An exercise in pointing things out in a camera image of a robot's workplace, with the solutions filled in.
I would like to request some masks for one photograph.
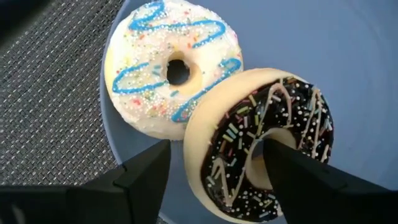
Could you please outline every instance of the chocolate icing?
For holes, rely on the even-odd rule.
[[[207,195],[230,217],[264,222],[282,215],[273,191],[254,187],[245,174],[251,145],[270,128],[288,129],[299,151],[328,162],[333,120],[319,90],[294,77],[260,87],[223,116],[201,167]]]

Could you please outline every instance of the plate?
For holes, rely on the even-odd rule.
[[[148,1],[126,1],[111,34]],[[273,67],[314,83],[335,120],[330,164],[398,189],[398,2],[395,0],[192,0],[221,16],[237,33],[245,69]],[[125,123],[109,99],[101,72],[101,109],[118,163],[158,140]],[[222,224],[195,198],[183,167],[182,143],[172,143],[170,175],[160,216],[170,224]],[[272,223],[285,223],[278,218]]]

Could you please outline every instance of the woven placemat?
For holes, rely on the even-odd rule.
[[[80,185],[116,167],[98,87],[122,3],[54,1],[0,49],[1,185]]]

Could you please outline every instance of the chocolate frosted donut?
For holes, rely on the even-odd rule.
[[[184,161],[193,193],[207,209],[236,223],[282,215],[262,156],[252,157],[264,138],[328,162],[333,120],[320,90],[265,68],[231,77],[205,95],[187,126]]]

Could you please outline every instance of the white frosted donut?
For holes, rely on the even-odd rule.
[[[327,162],[333,120],[319,89],[288,72],[254,69],[223,81],[198,104],[184,163],[193,193],[215,215],[235,223],[282,215],[262,155],[253,156],[265,137]]]
[[[188,80],[171,85],[167,65],[183,60]],[[137,130],[183,139],[200,98],[243,70],[234,31],[214,12],[183,0],[150,2],[117,26],[106,53],[105,81],[114,107]]]

